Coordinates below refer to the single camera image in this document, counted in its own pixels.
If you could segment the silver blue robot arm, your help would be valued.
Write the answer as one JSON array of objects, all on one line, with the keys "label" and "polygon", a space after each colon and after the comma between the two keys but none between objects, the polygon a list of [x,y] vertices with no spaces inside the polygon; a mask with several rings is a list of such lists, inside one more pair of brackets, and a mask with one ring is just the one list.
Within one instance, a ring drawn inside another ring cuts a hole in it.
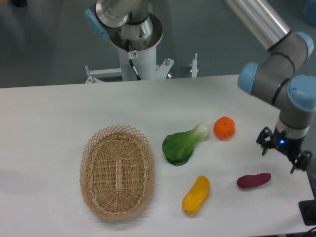
[{"label": "silver blue robot arm", "polygon": [[[237,84],[246,93],[280,110],[274,130],[264,128],[257,143],[263,152],[286,155],[293,170],[306,170],[312,153],[301,150],[316,115],[316,79],[296,75],[314,50],[312,38],[292,32],[265,0],[230,0],[228,6],[270,53],[263,64],[248,63]],[[173,62],[156,65],[161,22],[145,0],[98,0],[84,12],[91,30],[117,48],[123,80],[166,79]]]}]

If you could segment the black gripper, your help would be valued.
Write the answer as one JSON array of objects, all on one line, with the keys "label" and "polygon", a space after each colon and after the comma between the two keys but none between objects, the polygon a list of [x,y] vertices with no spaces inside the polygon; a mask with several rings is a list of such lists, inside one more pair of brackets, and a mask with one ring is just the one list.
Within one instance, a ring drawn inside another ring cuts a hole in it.
[{"label": "black gripper", "polygon": [[272,131],[268,127],[264,127],[259,133],[256,143],[262,148],[262,156],[264,156],[269,149],[276,149],[282,154],[286,155],[292,163],[290,174],[295,170],[306,171],[312,159],[312,152],[301,151],[301,145],[305,137],[288,138],[285,131],[279,132],[277,128]]}]

